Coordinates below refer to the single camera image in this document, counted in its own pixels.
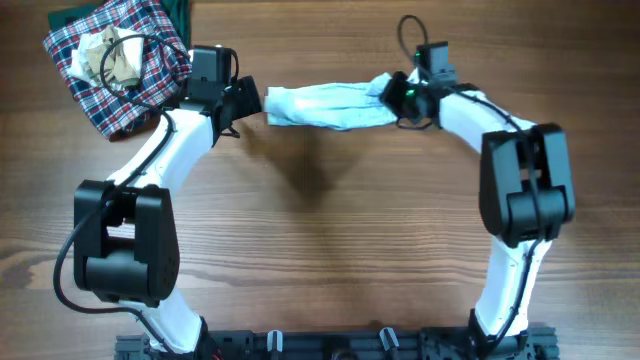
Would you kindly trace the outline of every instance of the wooden table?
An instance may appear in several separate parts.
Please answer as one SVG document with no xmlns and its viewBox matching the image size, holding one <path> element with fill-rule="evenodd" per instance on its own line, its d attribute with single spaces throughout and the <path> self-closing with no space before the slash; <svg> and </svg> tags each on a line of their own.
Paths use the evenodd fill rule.
<svg viewBox="0 0 640 360">
<path fill-rule="evenodd" d="M 0 5 L 0 359 L 109 359 L 127 316 L 87 316 L 51 290 L 73 192 L 149 133 L 109 143 L 73 102 L 41 41 L 49 11 Z M 240 54 L 266 86 L 369 81 L 410 70 L 401 15 L 450 42 L 464 81 L 568 133 L 577 215 L 545 259 L 529 319 L 558 328 L 563 359 L 640 358 L 640 6 L 629 1 L 210 1 L 194 44 Z M 416 43 L 417 36 L 407 41 Z M 178 285 L 213 329 L 323 331 L 381 322 L 466 324 L 489 237 L 478 156 L 443 131 L 352 132 L 241 121 L 195 167 L 174 209 Z M 74 290 L 71 261 L 63 274 Z"/>
</svg>

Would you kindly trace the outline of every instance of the light blue cloth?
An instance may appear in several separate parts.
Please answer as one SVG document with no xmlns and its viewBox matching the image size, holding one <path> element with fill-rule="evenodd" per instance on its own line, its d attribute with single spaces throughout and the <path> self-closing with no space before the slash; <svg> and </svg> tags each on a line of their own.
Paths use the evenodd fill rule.
<svg viewBox="0 0 640 360">
<path fill-rule="evenodd" d="M 270 87 L 265 96 L 269 125 L 311 125 L 335 130 L 382 126 L 396 116 L 378 99 L 391 76 L 368 83 L 333 83 L 298 89 Z"/>
</svg>

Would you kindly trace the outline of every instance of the black cable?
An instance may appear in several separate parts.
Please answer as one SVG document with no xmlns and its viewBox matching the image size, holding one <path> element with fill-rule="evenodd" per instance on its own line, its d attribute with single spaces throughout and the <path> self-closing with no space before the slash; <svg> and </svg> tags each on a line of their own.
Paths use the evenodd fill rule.
<svg viewBox="0 0 640 360">
<path fill-rule="evenodd" d="M 409 49 L 404 43 L 403 36 L 402 36 L 402 26 L 404 25 L 404 22 L 408 19 L 414 20 L 420 26 L 420 29 L 422 30 L 422 34 L 423 34 L 424 46 L 427 47 L 429 43 L 429 37 L 428 37 L 426 27 L 424 26 L 424 23 L 414 15 L 405 15 L 402 17 L 402 19 L 400 19 L 400 22 L 398 23 L 398 28 L 397 28 L 398 43 L 400 45 L 400 48 L 405 53 L 407 58 L 416 66 L 416 68 L 424 76 L 424 78 L 428 80 L 429 83 L 432 83 L 432 82 L 437 83 L 437 79 L 434 79 L 431 73 L 427 69 L 425 69 L 420 63 L 418 63 L 418 61 L 416 61 L 415 56 L 411 54 L 411 52 L 409 51 Z M 493 110 L 501 118 L 503 118 L 507 124 L 511 125 L 516 130 L 516 133 L 520 138 L 520 141 L 524 145 L 523 150 L 524 150 L 524 155 L 528 165 L 527 171 L 529 175 L 529 186 L 531 189 L 533 207 L 536 214 L 536 222 L 538 224 L 538 236 L 535 242 L 531 245 L 531 247 L 527 251 L 527 254 L 525 255 L 525 267 L 522 271 L 520 284 L 516 292 L 516 298 L 514 299 L 513 305 L 511 307 L 511 312 L 509 313 L 509 317 L 507 318 L 507 320 L 504 322 L 504 324 L 500 328 L 500 331 L 496 334 L 496 339 L 491 343 L 491 346 L 488 349 L 486 349 L 484 356 L 488 356 L 489 354 L 491 354 L 491 352 L 493 352 L 498 347 L 500 342 L 504 339 L 507 332 L 509 331 L 509 328 L 511 327 L 511 325 L 515 321 L 516 316 L 518 315 L 518 311 L 520 309 L 520 306 L 522 305 L 522 299 L 524 298 L 524 293 L 527 287 L 527 279 L 529 278 L 529 272 L 531 271 L 531 264 L 533 262 L 535 250 L 538 247 L 538 245 L 543 241 L 543 238 L 544 238 L 544 228 L 543 228 L 544 220 L 543 220 L 543 214 L 540 211 L 539 189 L 538 189 L 538 183 L 536 180 L 536 171 L 535 171 L 535 165 L 534 165 L 535 155 L 531 150 L 531 142 L 529 141 L 529 138 L 526 136 L 522 128 L 513 120 L 513 118 L 511 118 L 511 115 L 502 111 L 499 107 L 497 107 L 496 105 L 488 101 L 484 101 L 475 96 L 464 94 L 463 92 L 457 89 L 454 89 L 451 86 L 444 86 L 444 88 L 458 96 L 461 96 L 467 100 L 473 101 L 474 103 L 478 103 L 480 105 L 483 105 Z"/>
<path fill-rule="evenodd" d="M 238 74 L 240 73 L 240 63 L 238 62 L 238 54 L 236 53 L 236 51 L 233 49 L 227 49 L 227 50 L 231 52 L 231 56 L 233 56 L 233 59 L 236 61 L 236 73 L 231 78 L 231 85 L 233 85 L 238 81 Z"/>
<path fill-rule="evenodd" d="M 105 62 L 106 62 L 107 57 L 109 56 L 109 54 L 115 49 L 116 46 L 120 45 L 122 42 L 124 42 L 126 40 L 133 39 L 133 38 L 143 38 L 145 40 L 158 41 L 162 45 L 170 47 L 173 51 L 175 51 L 176 53 L 180 54 L 181 56 L 183 56 L 187 60 L 189 59 L 189 55 L 186 54 L 185 52 L 179 50 L 178 48 L 176 48 L 173 44 L 165 41 L 164 39 L 162 39 L 162 38 L 160 38 L 158 36 L 146 35 L 146 34 L 135 34 L 135 35 L 125 36 L 123 38 L 120 38 L 120 39 L 114 41 L 105 50 L 105 53 L 104 53 L 104 55 L 102 57 L 102 60 L 100 61 L 100 80 L 102 81 L 102 84 L 104 85 L 104 88 L 111 95 L 115 96 L 116 98 L 118 98 L 121 101 L 128 102 L 130 104 L 137 105 L 137 106 L 142 106 L 142 107 L 147 108 L 149 110 L 152 110 L 152 111 L 154 111 L 156 113 L 160 113 L 160 114 L 164 115 L 165 118 L 167 119 L 167 131 L 166 131 L 164 137 L 162 138 L 162 140 L 160 141 L 160 143 L 158 143 L 158 145 L 142 161 L 142 163 L 140 163 L 140 165 L 138 165 L 138 167 L 136 167 L 133 170 L 133 172 L 131 172 L 131 174 L 124 181 L 122 181 L 112 191 L 110 191 L 102 199 L 102 201 L 100 202 L 100 205 L 98 207 L 96 207 L 96 209 L 94 211 L 92 211 L 89 214 L 87 214 L 74 227 L 73 231 L 71 232 L 71 234 L 69 234 L 69 237 L 67 238 L 67 240 L 62 245 L 62 248 L 60 249 L 60 252 L 58 253 L 58 257 L 56 259 L 56 263 L 55 263 L 55 266 L 53 268 L 53 290 L 54 290 L 54 292 L 56 294 L 56 297 L 58 298 L 58 300 L 60 300 L 60 302 L 62 304 L 64 304 L 65 306 L 67 306 L 71 310 L 74 310 L 74 311 L 77 311 L 77 312 L 80 312 L 80 313 L 84 313 L 84 314 L 129 313 L 129 314 L 132 314 L 138 320 L 140 320 L 140 322 L 147 329 L 147 331 L 149 331 L 149 334 L 153 338 L 155 338 L 168 353 L 174 354 L 173 350 L 166 344 L 165 340 L 158 335 L 158 333 L 154 330 L 154 328 L 151 326 L 151 324 L 143 316 L 142 311 L 139 311 L 139 310 L 136 310 L 136 309 L 131 309 L 131 308 L 128 308 L 128 307 L 123 307 L 123 306 L 112 307 L 112 308 L 86 308 L 86 307 L 82 307 L 80 305 L 75 304 L 74 302 L 69 300 L 64 295 L 64 292 L 62 291 L 62 286 L 61 286 L 61 283 L 60 283 L 60 277 L 61 277 L 61 272 L 62 272 L 62 264 L 64 263 L 64 260 L 67 257 L 67 253 L 69 252 L 69 249 L 71 248 L 71 245 L 73 245 L 76 237 L 78 236 L 78 233 L 95 216 L 98 216 L 98 215 L 100 215 L 101 217 L 102 216 L 106 216 L 106 214 L 109 211 L 108 203 L 116 195 L 120 194 L 122 192 L 122 190 L 127 185 L 129 185 L 133 180 L 135 180 L 138 176 L 142 175 L 142 173 L 144 172 L 146 167 L 153 161 L 153 159 L 158 155 L 158 153 L 160 153 L 160 151 L 162 151 L 164 146 L 169 142 L 169 140 L 171 139 L 171 135 L 174 132 L 175 122 L 174 122 L 173 118 L 164 109 L 161 109 L 161 108 L 159 108 L 159 107 L 157 107 L 155 105 L 147 104 L 147 103 L 144 103 L 142 101 L 131 99 L 131 98 L 128 98 L 126 96 L 118 94 L 116 91 L 114 91 L 110 87 L 110 85 L 107 83 L 107 81 L 105 79 L 104 65 L 105 65 Z"/>
<path fill-rule="evenodd" d="M 405 126 L 405 125 L 400 124 L 400 120 L 402 120 L 402 118 L 397 118 L 396 119 L 396 127 L 399 128 L 399 129 L 403 129 L 403 130 L 425 130 L 429 126 L 433 125 L 433 123 L 431 121 L 429 121 L 428 123 L 426 123 L 424 125 L 411 127 L 411 126 Z"/>
<path fill-rule="evenodd" d="M 234 129 L 231 125 L 229 125 L 228 129 L 228 133 L 220 133 L 220 136 L 230 136 L 232 138 L 240 139 L 240 133 L 238 130 Z"/>
</svg>

